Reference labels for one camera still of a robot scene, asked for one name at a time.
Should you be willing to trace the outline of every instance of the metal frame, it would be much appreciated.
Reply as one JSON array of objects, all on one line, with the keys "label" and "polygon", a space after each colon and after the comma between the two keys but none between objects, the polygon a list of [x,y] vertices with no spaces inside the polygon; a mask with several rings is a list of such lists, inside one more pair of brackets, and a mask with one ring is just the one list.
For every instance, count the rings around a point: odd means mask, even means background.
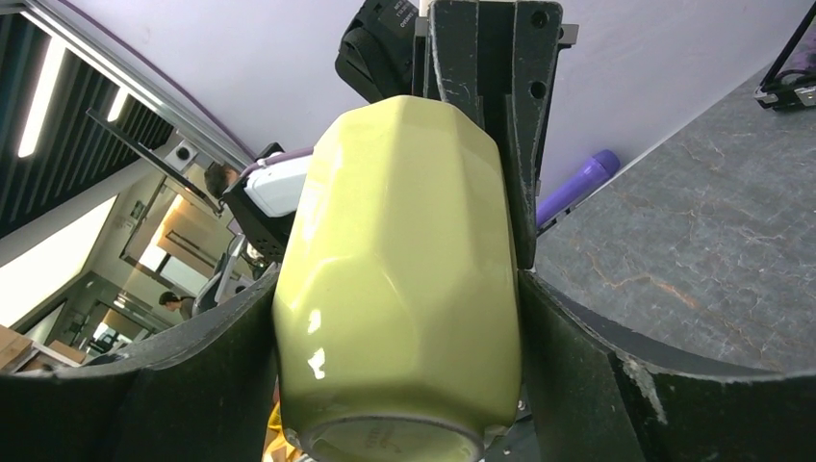
[{"label": "metal frame", "polygon": [[201,191],[197,186],[195,186],[190,180],[184,177],[179,171],[175,170],[174,168],[167,165],[164,159],[157,156],[153,153],[150,149],[147,149],[137,141],[134,141],[127,133],[124,132],[121,128],[113,125],[111,122],[105,120],[105,117],[100,115],[98,112],[94,111],[93,109],[88,109],[86,111],[88,117],[93,119],[94,122],[99,124],[102,128],[110,132],[114,137],[122,141],[126,146],[128,146],[131,150],[136,152],[140,155],[144,160],[149,162],[153,167],[157,168],[159,171],[165,174],[165,176],[171,180],[173,180],[176,184],[180,185],[185,192],[189,193],[190,196],[195,197],[198,201],[205,204],[209,207],[216,217],[220,217],[221,213],[223,213],[223,207],[219,204],[216,204],[213,199],[210,198],[205,192]]},{"label": "metal frame", "polygon": [[252,163],[252,155],[208,121],[185,108],[167,91],[126,63],[110,48],[83,33],[82,28],[62,13],[38,0],[0,4],[0,14],[22,13],[53,37],[65,40],[69,49],[120,87],[131,92],[142,104],[174,125],[181,135],[217,162],[238,170]]},{"label": "metal frame", "polygon": [[30,363],[34,358],[39,356],[42,362],[48,364],[51,367],[65,367],[68,366],[70,368],[78,368],[80,364],[76,361],[69,359],[68,357],[54,351],[53,349],[49,348],[48,346],[39,344],[37,342],[32,342],[28,349],[22,353],[16,360],[14,360],[11,364],[9,364],[4,370],[4,373],[14,373],[19,372],[21,369],[26,367],[28,363]]}]

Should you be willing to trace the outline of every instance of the screw hole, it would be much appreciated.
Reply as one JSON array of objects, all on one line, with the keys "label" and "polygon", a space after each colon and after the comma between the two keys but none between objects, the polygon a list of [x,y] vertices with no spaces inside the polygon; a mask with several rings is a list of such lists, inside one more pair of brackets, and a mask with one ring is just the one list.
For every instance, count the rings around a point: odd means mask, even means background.
[{"label": "screw hole", "polygon": [[530,24],[532,24],[536,29],[544,29],[544,26],[547,25],[548,20],[549,18],[544,12],[535,12],[532,16],[530,16]]},{"label": "screw hole", "polygon": [[532,97],[544,99],[545,93],[547,93],[547,86],[544,85],[544,82],[533,82],[530,84],[530,94]]}]

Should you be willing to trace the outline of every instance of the yellow ceramic cup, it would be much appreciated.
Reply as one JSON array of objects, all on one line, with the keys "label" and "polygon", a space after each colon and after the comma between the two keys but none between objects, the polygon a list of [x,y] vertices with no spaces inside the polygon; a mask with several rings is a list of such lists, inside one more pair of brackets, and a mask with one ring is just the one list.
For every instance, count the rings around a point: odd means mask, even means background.
[{"label": "yellow ceramic cup", "polygon": [[488,135],[410,96],[342,115],[273,302],[287,438],[318,460],[479,460],[516,414],[515,274]]}]

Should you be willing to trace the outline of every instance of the gray marble table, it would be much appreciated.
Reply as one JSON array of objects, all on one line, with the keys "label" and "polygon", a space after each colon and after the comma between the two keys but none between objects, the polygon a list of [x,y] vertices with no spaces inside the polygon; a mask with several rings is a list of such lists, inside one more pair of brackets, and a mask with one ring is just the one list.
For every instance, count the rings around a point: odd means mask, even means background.
[{"label": "gray marble table", "polygon": [[592,310],[674,347],[812,369],[816,110],[763,111],[752,99],[758,81],[542,235],[536,269]]}]

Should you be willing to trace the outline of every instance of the purple cylinder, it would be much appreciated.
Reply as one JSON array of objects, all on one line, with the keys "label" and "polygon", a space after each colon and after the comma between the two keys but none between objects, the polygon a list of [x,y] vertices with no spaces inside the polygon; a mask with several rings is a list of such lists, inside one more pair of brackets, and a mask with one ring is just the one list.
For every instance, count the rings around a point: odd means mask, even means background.
[{"label": "purple cylinder", "polygon": [[562,210],[596,190],[621,168],[621,160],[609,149],[592,156],[581,169],[536,208],[536,227],[550,221]]}]

